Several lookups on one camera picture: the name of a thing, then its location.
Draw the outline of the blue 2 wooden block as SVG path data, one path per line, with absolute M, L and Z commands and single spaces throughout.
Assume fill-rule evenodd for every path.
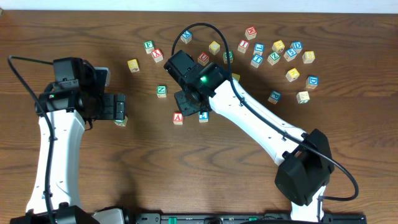
M 209 121 L 209 113 L 207 111 L 199 112 L 198 119 L 200 123 L 207 123 Z

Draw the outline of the red A wooden block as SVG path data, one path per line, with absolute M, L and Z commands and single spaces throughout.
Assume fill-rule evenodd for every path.
M 181 112 L 175 112 L 173 114 L 173 123 L 174 124 L 183 124 L 183 114 Z

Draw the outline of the green N wooden block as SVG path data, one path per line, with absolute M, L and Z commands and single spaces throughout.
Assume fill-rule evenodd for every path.
M 167 97 L 167 87 L 165 85 L 157 86 L 157 97 L 166 98 Z

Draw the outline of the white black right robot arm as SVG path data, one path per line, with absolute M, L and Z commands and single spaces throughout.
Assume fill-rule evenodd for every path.
M 307 134 L 286 123 L 215 63 L 204 67 L 180 50 L 164 68 L 181 87 L 175 99 L 184 116 L 214 111 L 264 148 L 278 166 L 275 184 L 292 203 L 292 220 L 323 219 L 322 197 L 334 166 L 328 139 L 321 131 Z

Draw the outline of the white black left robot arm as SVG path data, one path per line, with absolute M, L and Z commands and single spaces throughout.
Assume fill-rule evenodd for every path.
M 76 57 L 50 63 L 55 80 L 36 95 L 19 73 L 16 77 L 35 101 L 40 152 L 35 185 L 25 215 L 11 223 L 133 223 L 122 207 L 87 213 L 78 188 L 80 146 L 94 121 L 127 121 L 126 97 L 105 93 L 111 72 Z

